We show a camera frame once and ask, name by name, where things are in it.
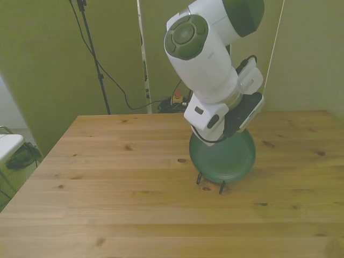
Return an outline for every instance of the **green joint cap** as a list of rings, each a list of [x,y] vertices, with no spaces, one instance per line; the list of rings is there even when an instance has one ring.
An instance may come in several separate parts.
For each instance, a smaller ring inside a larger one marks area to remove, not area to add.
[[[222,0],[228,18],[241,37],[255,32],[264,15],[264,0]]]
[[[199,15],[188,15],[177,20],[165,36],[165,49],[175,58],[190,60],[198,56],[208,36],[208,23]]]

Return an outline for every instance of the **metal rod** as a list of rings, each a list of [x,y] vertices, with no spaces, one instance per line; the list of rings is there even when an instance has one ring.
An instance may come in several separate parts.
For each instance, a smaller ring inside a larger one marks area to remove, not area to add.
[[[82,1],[82,0],[77,0],[77,3],[78,3],[78,6],[79,6],[79,10],[81,11],[82,19],[83,19],[84,24],[85,24],[85,28],[86,28],[88,40],[90,41],[90,47],[91,47],[93,59],[94,59],[94,61],[95,61],[95,65],[96,65],[96,69],[97,69],[97,75],[98,75],[99,83],[101,84],[101,88],[102,88],[102,93],[103,93],[103,98],[104,98],[104,102],[105,102],[107,114],[111,114],[110,107],[109,107],[109,102],[108,102],[108,98],[107,98],[107,96],[106,96],[105,87],[104,87],[104,82],[103,82],[104,75],[101,74],[101,71],[100,71],[100,69],[99,69],[98,60],[97,60],[97,56],[96,56],[96,52],[95,52],[95,49],[94,49],[94,47],[93,47],[93,42],[92,42],[92,38],[91,38],[91,33],[90,33],[89,28],[88,28],[88,24],[87,24],[87,20],[86,20],[85,8],[84,8],[84,1]]]

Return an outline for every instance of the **white cable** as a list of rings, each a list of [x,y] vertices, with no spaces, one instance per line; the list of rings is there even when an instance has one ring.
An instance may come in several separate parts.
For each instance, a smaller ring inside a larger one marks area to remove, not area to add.
[[[268,82],[268,77],[269,77],[269,72],[270,72],[270,67],[271,67],[271,62],[273,60],[273,55],[274,55],[274,50],[275,50],[275,45],[276,45],[276,40],[277,40],[277,35],[278,35],[278,29],[280,28],[280,23],[281,23],[281,18],[282,18],[282,13],[283,13],[283,7],[284,7],[284,1],[282,3],[282,8],[281,8],[281,14],[279,15],[279,20],[278,20],[278,25],[277,25],[277,31],[276,31],[276,36],[275,36],[275,41],[274,41],[274,45],[273,45],[273,51],[271,52],[271,57],[270,57],[270,62],[269,62],[269,68],[268,68],[268,72],[267,72],[267,78],[265,79],[265,84],[264,84],[264,88],[263,88],[263,95],[265,92],[265,88],[267,86],[267,82]]]

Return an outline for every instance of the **white wall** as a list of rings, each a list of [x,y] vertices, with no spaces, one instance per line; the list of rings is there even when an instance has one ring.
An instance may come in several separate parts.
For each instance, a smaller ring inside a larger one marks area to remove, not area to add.
[[[17,105],[0,78],[0,125],[8,128],[27,128]]]

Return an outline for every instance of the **olive green backdrop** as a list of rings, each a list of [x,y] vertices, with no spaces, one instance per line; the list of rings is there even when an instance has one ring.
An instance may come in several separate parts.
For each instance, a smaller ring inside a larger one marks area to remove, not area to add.
[[[163,45],[166,22],[194,0],[140,0],[150,96],[153,101],[169,97],[179,77],[166,57]],[[275,41],[283,0],[265,0],[265,14],[258,31],[232,45],[234,66],[248,56],[258,57],[258,67],[266,77]],[[180,86],[183,94],[188,89]]]
[[[286,0],[265,110],[328,110],[344,120],[344,2]]]
[[[78,115],[106,114],[94,61],[68,0],[0,3],[0,75],[46,155]],[[132,106],[144,105],[136,0],[87,0],[85,12],[99,61]],[[105,87],[112,113],[131,113],[107,77]]]

